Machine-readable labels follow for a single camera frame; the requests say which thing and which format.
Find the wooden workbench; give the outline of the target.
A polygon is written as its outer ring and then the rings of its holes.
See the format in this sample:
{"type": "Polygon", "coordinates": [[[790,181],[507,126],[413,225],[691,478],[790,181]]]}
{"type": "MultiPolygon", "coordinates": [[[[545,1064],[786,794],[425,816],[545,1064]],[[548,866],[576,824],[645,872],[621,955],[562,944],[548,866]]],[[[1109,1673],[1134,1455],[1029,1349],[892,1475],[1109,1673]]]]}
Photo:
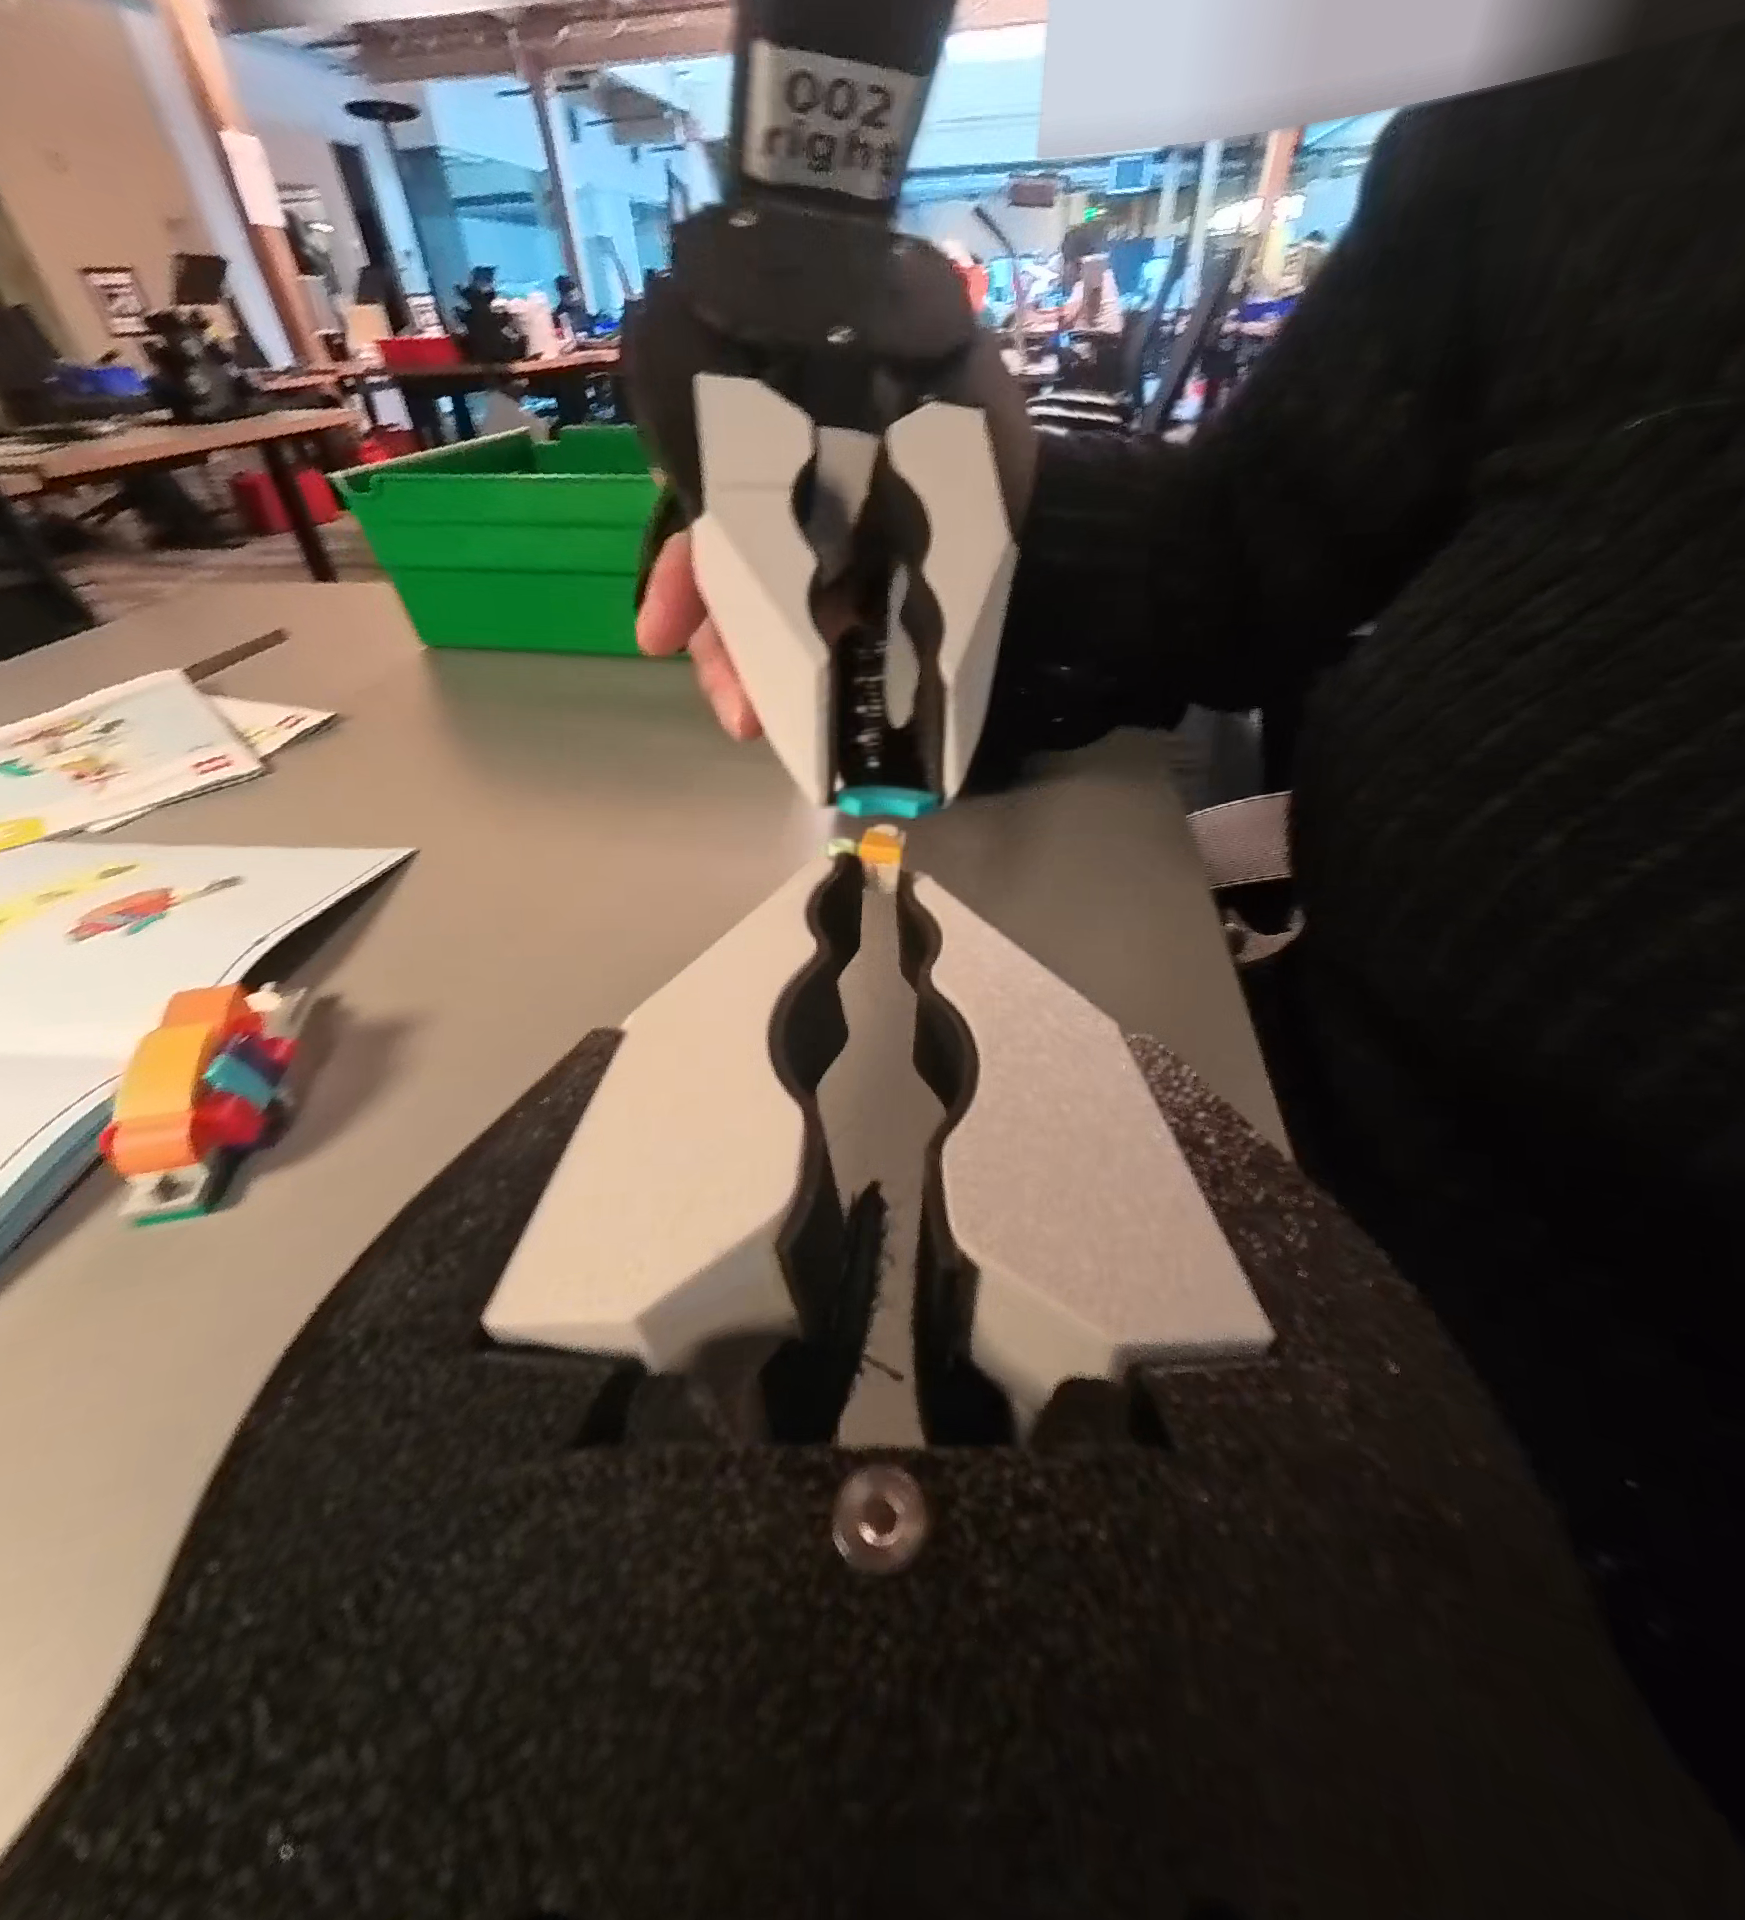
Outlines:
{"type": "Polygon", "coordinates": [[[284,407],[260,416],[199,426],[127,426],[97,438],[46,444],[38,437],[0,438],[0,496],[8,502],[117,485],[143,472],[196,468],[222,454],[259,454],[272,477],[290,532],[315,584],[337,584],[331,552],[297,485],[297,468],[331,437],[354,443],[345,404],[284,407]]]}

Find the open lego instruction booklet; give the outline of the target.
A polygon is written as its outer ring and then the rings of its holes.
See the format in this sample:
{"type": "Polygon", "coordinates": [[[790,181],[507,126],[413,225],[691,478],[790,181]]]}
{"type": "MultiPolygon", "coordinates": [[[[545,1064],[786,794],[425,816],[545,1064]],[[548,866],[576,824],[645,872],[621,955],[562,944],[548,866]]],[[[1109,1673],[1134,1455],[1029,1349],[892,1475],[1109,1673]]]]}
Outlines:
{"type": "Polygon", "coordinates": [[[245,988],[410,849],[62,841],[0,853],[0,1264],[100,1161],[174,996],[245,988]]]}

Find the colourful lego build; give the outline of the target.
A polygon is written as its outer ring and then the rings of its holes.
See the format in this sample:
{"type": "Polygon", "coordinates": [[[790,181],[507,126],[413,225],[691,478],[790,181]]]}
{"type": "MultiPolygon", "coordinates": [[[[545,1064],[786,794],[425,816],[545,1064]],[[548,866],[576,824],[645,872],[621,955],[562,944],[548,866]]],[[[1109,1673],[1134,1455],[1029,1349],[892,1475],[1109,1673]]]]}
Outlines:
{"type": "Polygon", "coordinates": [[[303,988],[236,984],[182,991],[164,1005],[100,1134],[133,1227],[212,1212],[236,1172],[286,1134],[310,1012],[303,988]]]}

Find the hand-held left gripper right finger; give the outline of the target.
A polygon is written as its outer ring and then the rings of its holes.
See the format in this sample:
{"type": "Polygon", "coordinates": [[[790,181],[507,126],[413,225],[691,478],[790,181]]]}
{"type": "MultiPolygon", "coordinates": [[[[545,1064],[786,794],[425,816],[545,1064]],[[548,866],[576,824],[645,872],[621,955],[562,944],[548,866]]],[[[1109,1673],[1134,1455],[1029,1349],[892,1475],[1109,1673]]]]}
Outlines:
{"type": "Polygon", "coordinates": [[[1252,1362],[1272,1322],[1117,1020],[934,879],[898,884],[940,1104],[916,1246],[920,1400],[1055,1400],[1252,1362]]]}

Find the small lego instruction booklet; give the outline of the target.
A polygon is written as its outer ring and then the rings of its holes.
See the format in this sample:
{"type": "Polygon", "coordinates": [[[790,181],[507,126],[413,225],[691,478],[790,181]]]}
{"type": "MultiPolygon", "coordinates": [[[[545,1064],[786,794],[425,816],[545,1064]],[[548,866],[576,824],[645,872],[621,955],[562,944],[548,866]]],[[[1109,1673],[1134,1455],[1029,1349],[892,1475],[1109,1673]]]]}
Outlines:
{"type": "Polygon", "coordinates": [[[252,702],[233,695],[209,695],[209,702],[259,760],[272,760],[293,743],[323,733],[337,723],[335,712],[290,702],[252,702]]]}
{"type": "Polygon", "coordinates": [[[260,780],[263,760],[185,671],[0,726],[0,853],[260,780]]]}

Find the person's right forearm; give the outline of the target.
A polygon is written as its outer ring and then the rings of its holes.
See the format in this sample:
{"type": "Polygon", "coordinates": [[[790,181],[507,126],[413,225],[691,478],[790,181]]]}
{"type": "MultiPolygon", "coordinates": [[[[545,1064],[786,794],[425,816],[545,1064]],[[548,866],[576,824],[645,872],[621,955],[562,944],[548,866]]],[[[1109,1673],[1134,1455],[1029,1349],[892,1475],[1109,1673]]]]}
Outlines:
{"type": "Polygon", "coordinates": [[[1257,790],[1293,787],[1318,659],[1256,638],[1262,559],[1195,444],[1041,431],[974,777],[1031,757],[1257,715],[1257,790]]]}

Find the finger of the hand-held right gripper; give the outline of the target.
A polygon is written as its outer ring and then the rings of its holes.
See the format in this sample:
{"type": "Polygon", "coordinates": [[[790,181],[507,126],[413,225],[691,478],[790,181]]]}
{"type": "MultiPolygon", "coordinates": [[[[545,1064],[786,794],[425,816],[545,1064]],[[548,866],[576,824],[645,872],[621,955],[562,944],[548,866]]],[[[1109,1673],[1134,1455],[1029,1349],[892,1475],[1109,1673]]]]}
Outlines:
{"type": "Polygon", "coordinates": [[[698,372],[694,577],[762,733],[817,807],[835,794],[835,651],[813,615],[824,555],[861,515],[861,431],[817,426],[772,386],[698,372]]]}
{"type": "Polygon", "coordinates": [[[934,615],[934,790],[944,805],[956,805],[992,705],[1018,542],[980,407],[923,402],[886,431],[883,454],[927,522],[913,573],[934,615]]]}

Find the green plastic bin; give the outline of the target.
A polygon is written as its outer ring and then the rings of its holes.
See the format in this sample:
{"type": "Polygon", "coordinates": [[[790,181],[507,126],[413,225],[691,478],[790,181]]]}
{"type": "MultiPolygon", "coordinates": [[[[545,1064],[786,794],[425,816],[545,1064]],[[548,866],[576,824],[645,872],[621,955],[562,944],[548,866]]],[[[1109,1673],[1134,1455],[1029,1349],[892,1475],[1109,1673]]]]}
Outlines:
{"type": "Polygon", "coordinates": [[[631,426],[527,429],[331,477],[423,645],[637,656],[660,487],[631,426]]]}

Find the person's right hand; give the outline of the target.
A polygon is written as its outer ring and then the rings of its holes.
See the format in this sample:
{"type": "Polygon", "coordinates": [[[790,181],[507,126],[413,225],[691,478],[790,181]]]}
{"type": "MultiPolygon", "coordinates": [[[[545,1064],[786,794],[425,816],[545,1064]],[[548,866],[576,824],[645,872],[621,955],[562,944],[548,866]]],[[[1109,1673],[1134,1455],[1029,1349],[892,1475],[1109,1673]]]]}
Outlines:
{"type": "Polygon", "coordinates": [[[637,606],[637,645],[654,659],[689,659],[719,732],[736,743],[762,740],[760,715],[701,594],[691,529],[668,535],[654,555],[637,606]]]}

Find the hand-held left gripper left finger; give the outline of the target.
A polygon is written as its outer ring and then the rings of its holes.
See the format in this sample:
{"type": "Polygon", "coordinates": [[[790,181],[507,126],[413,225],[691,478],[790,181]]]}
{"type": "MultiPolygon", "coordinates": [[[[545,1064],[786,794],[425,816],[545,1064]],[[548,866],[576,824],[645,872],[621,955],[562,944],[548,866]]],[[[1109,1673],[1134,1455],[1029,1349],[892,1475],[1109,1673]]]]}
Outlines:
{"type": "Polygon", "coordinates": [[[845,1204],[817,1091],[847,1043],[861,869],[797,869],[623,1023],[481,1332],[682,1373],[838,1352],[845,1204]]]}

